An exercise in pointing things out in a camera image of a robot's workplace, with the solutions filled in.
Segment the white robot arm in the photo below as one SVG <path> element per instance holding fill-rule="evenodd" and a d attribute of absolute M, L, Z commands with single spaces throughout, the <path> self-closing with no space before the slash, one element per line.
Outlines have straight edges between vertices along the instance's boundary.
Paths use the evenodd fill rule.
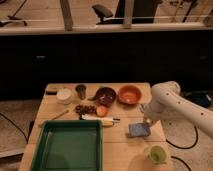
<path fill-rule="evenodd" d="M 175 81 L 153 85 L 151 101 L 144 108 L 144 121 L 153 126 L 170 107 L 213 139 L 213 111 L 184 99 L 180 91 L 180 85 Z"/>

